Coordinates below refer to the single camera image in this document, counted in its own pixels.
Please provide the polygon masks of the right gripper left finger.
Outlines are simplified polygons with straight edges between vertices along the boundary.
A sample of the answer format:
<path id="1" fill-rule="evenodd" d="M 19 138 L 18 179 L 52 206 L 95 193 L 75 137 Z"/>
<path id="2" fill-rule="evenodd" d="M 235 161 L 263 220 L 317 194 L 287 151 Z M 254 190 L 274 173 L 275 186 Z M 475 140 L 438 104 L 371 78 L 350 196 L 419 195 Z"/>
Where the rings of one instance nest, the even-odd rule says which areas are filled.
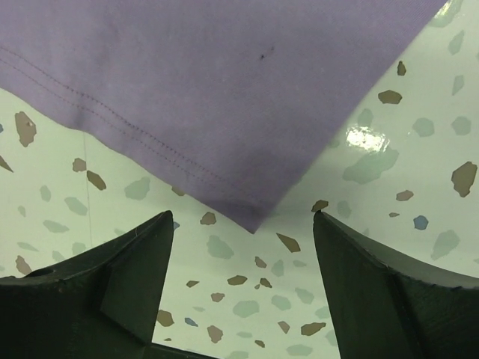
<path id="1" fill-rule="evenodd" d="M 174 236 L 171 212 L 25 277 L 1 279 L 3 358 L 142 358 Z"/>

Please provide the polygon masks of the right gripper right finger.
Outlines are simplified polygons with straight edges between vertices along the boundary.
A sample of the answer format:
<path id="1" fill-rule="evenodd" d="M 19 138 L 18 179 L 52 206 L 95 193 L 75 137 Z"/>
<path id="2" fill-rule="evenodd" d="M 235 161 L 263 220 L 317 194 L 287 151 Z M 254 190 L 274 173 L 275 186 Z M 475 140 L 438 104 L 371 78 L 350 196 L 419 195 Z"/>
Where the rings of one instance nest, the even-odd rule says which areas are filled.
<path id="1" fill-rule="evenodd" d="M 478 279 L 407 256 L 324 212 L 314 244 L 342 358 L 477 358 Z"/>

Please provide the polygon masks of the lavender t shirt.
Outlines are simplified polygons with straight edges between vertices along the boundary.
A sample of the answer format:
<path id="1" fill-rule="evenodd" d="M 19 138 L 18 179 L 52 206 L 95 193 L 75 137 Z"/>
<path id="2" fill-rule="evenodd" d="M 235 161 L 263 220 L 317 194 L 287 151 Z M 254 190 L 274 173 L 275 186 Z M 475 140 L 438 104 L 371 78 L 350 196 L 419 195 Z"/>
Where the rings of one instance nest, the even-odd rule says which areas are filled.
<path id="1" fill-rule="evenodd" d="M 3 1 L 1 87 L 249 232 L 441 1 Z"/>

